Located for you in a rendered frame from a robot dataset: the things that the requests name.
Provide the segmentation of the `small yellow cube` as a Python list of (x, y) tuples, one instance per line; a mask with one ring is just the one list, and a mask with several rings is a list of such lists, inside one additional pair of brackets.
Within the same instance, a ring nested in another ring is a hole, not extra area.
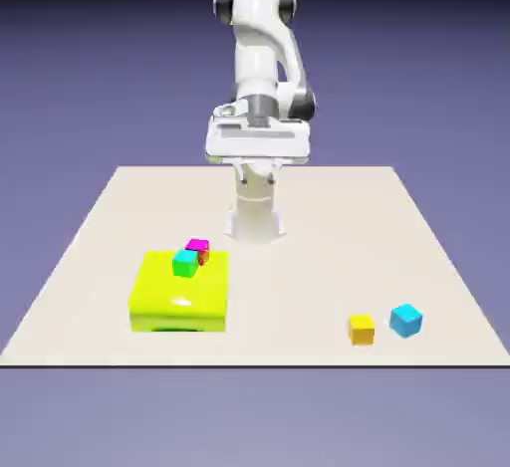
[(375, 341), (375, 324), (370, 315), (351, 315), (349, 338), (353, 346), (370, 346)]

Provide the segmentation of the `small magenta cube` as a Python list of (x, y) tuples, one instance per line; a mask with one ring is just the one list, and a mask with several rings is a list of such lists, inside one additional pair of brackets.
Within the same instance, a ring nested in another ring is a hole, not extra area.
[(209, 241), (207, 239), (191, 238), (185, 249), (197, 253), (198, 265), (203, 266), (209, 259)]

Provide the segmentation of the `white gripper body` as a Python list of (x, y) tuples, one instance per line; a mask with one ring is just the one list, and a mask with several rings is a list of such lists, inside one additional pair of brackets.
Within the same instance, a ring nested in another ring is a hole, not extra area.
[(251, 126), (247, 117), (211, 117), (205, 152), (214, 160), (274, 158), (301, 163), (310, 156), (310, 125), (301, 120), (268, 118)]

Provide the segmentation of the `small teal cube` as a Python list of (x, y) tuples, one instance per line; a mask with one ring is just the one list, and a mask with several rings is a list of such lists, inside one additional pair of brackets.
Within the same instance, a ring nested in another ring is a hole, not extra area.
[(171, 267), (175, 277), (192, 278), (199, 267), (198, 253), (187, 249), (177, 251), (172, 256)]

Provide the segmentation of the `small cyan cube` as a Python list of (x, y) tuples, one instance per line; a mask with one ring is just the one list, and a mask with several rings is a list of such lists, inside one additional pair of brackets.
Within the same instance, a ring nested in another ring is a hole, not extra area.
[(422, 313), (411, 304), (403, 304), (390, 312), (389, 327), (402, 338), (417, 334), (421, 329)]

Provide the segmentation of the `large yellow box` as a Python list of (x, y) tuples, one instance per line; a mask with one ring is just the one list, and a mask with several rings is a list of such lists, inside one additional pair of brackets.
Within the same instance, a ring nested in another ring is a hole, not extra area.
[(229, 256), (213, 251), (187, 278), (174, 273), (174, 251), (144, 254), (128, 298), (134, 332), (223, 332), (226, 325)]

